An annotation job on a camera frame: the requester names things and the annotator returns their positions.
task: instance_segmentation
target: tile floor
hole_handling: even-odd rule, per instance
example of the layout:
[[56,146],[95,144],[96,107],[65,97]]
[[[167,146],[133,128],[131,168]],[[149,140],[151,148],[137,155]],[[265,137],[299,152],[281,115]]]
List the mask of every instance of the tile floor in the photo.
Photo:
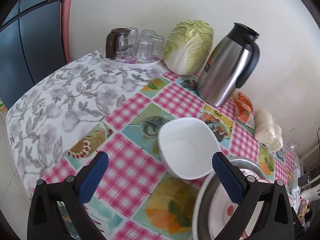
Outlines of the tile floor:
[[0,209],[18,237],[25,240],[31,202],[14,164],[5,118],[0,113]]

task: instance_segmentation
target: screw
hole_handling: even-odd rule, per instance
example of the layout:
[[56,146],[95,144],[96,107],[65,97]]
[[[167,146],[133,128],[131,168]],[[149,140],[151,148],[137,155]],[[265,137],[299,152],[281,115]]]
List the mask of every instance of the screw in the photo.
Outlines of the screw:
[[43,179],[38,179],[37,180],[37,185],[41,186],[44,183]]
[[74,179],[75,179],[75,176],[70,175],[66,177],[66,182],[72,182]]
[[256,180],[256,178],[254,176],[250,175],[250,176],[247,177],[247,180],[250,181],[250,182],[254,182]]
[[280,179],[277,179],[277,184],[280,185],[280,186],[283,186],[283,181],[280,180]]

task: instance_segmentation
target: blue gripper pad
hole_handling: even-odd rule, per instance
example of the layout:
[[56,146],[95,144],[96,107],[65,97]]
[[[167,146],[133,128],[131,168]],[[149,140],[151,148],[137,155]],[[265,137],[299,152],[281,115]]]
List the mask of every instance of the blue gripper pad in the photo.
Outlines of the blue gripper pad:
[[108,164],[108,155],[106,153],[103,153],[99,160],[91,168],[83,182],[80,184],[78,190],[78,200],[81,206],[84,203],[88,203],[91,200],[94,192],[96,191],[102,179],[102,176],[108,168]]
[[218,153],[212,156],[212,168],[220,179],[231,201],[240,205],[243,200],[243,187]]

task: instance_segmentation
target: plate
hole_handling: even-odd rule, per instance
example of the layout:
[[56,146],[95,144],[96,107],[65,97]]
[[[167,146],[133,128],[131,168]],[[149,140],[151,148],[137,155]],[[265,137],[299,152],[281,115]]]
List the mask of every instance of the plate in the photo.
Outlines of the plate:
[[[259,176],[249,169],[240,169],[245,176],[252,175],[260,182],[267,181],[260,179]],[[241,239],[247,238],[252,230],[253,227],[259,217],[260,211],[262,209],[263,201],[257,203],[257,206],[251,216],[251,219],[244,230],[244,233],[240,237]],[[228,223],[230,218],[232,217],[233,213],[236,211],[238,204],[233,203],[226,190],[224,189],[223,185],[220,183],[215,194],[213,200],[211,202],[210,210],[209,210],[209,217],[208,217],[208,226],[211,239],[215,239],[220,231],[225,227]]]
[[111,60],[109,58],[106,58],[106,48],[101,49],[101,55],[102,55],[103,59],[106,62],[108,62],[108,63],[110,63],[112,65],[115,65],[117,67],[146,68],[146,67],[155,66],[155,65],[159,64],[161,62],[161,60],[162,60],[162,59],[159,59],[159,60],[158,59],[154,59],[153,62],[147,63],[147,64],[139,64],[139,63],[130,64],[130,63],[117,62],[117,61]]

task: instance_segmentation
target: orange package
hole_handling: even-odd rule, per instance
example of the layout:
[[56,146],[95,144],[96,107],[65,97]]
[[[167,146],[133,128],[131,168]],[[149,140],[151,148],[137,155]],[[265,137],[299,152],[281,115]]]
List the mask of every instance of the orange package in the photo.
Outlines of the orange package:
[[241,123],[254,128],[253,108],[249,98],[245,94],[239,92],[237,97],[233,100],[236,106],[237,119]]

